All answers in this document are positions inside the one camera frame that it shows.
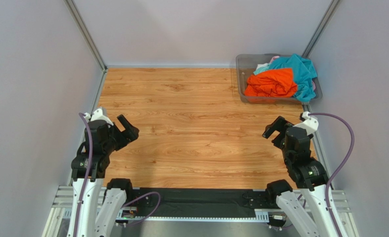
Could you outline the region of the orange t shirt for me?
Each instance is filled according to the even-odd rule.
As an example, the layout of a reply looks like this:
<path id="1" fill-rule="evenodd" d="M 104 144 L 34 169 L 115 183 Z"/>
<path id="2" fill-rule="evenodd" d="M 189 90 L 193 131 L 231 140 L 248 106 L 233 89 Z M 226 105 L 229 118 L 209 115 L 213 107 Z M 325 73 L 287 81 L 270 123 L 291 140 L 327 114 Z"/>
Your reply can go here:
<path id="1" fill-rule="evenodd" d="M 244 94 L 253 97 L 293 97 L 298 90 L 294 73 L 290 68 L 272 69 L 247 79 Z"/>

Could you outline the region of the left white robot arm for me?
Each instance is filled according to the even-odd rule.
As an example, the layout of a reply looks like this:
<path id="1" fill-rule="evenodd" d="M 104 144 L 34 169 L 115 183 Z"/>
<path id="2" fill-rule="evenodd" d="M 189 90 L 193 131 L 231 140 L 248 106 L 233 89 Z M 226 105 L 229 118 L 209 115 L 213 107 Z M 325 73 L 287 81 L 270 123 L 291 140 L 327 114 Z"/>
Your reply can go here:
<path id="1" fill-rule="evenodd" d="M 71 163 L 73 202 L 68 236 L 108 237 L 121 207 L 133 195 L 130 179 L 115 178 L 100 198 L 110 155 L 137 140 L 139 130 L 123 115 L 117 117 L 123 131 L 106 118 L 80 116 L 85 124 L 85 139 Z"/>

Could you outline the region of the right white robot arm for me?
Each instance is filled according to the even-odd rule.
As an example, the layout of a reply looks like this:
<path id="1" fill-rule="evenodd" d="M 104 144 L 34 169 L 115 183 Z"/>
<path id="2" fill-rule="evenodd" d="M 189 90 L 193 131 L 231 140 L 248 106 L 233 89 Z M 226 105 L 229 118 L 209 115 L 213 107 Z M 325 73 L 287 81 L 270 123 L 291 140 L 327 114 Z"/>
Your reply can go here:
<path id="1" fill-rule="evenodd" d="M 296 125 L 279 116 L 266 126 L 264 138 L 275 131 L 279 134 L 272 140 L 283 155 L 289 177 L 300 190 L 311 214 L 308 214 L 286 180 L 267 184 L 266 193 L 287 215 L 302 237 L 346 237 L 335 207 L 329 178 L 324 166 L 311 155 L 311 140 L 319 123 L 308 112 L 301 114 L 301 123 Z"/>

